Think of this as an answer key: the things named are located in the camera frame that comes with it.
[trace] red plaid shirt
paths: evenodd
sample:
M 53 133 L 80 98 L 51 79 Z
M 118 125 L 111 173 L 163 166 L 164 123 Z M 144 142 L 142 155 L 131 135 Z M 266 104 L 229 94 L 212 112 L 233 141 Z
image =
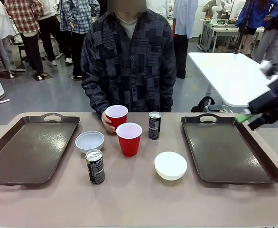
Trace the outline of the red plaid shirt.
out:
M 37 17 L 44 15 L 40 0 L 5 0 L 5 6 L 20 33 L 39 31 Z

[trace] tray handle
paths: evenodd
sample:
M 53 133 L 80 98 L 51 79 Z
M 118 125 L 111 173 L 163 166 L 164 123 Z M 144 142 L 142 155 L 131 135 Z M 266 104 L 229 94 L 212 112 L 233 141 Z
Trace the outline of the tray handle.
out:
M 216 121 L 212 121 L 212 120 L 206 120 L 206 121 L 201 121 L 200 119 L 204 116 L 211 116 L 211 117 L 214 117 L 216 119 Z M 213 123 L 216 123 L 218 122 L 218 120 L 222 119 L 223 117 L 220 117 L 220 116 L 217 116 L 215 114 L 212 114 L 212 113 L 205 113 L 205 114 L 202 114 L 202 115 L 199 115 L 197 117 L 194 117 L 196 119 L 196 121 L 198 121 L 199 123 L 204 123 L 204 124 L 213 124 Z
M 57 121 L 57 120 L 48 120 L 48 121 L 46 121 L 45 118 L 48 117 L 48 116 L 57 116 L 57 117 L 60 117 L 61 120 L 60 120 L 60 121 Z M 52 122 L 52 121 L 54 121 L 54 122 L 56 122 L 56 123 L 60 123 L 60 122 L 62 122 L 66 117 L 63 116 L 63 115 L 61 115 L 61 114 L 59 114 L 59 113 L 46 113 L 46 114 L 44 114 L 43 116 L 41 116 L 41 118 L 43 118 L 43 120 L 44 120 L 45 122 L 50 122 L 50 121 Z

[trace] can lid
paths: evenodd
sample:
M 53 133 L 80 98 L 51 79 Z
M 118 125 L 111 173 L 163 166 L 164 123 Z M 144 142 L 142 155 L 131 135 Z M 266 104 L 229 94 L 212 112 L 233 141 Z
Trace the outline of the can lid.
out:
M 151 118 L 160 118 L 161 114 L 159 112 L 151 112 L 148 114 Z
M 102 157 L 102 152 L 94 149 L 86 153 L 85 158 L 89 162 L 94 162 L 99 160 Z

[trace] hand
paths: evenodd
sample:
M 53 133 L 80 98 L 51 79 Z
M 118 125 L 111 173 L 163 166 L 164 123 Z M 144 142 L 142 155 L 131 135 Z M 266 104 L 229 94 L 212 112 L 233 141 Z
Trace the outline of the hand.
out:
M 71 22 L 70 24 L 71 24 L 71 27 L 74 29 L 74 22 Z
M 107 131 L 109 131 L 110 133 L 116 132 L 116 129 L 113 126 L 111 126 L 111 120 L 109 118 L 107 118 L 105 112 L 102 113 L 101 119 L 102 119 L 102 123 Z
M 263 19 L 264 21 L 269 21 L 271 20 L 273 17 L 271 15 L 266 15 L 266 17 Z

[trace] patterned jacket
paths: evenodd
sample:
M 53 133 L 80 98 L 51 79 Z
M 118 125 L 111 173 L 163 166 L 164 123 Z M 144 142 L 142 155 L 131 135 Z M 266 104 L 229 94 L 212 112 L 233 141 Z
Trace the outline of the patterned jacket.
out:
M 5 0 L 5 7 L 20 33 L 39 31 L 37 17 L 44 14 L 39 0 Z
M 110 105 L 130 112 L 170 112 L 176 80 L 172 30 L 147 10 L 129 39 L 114 13 L 105 13 L 86 35 L 81 58 L 82 87 L 101 114 Z
M 92 24 L 92 17 L 100 13 L 97 0 L 60 0 L 61 31 L 86 34 Z

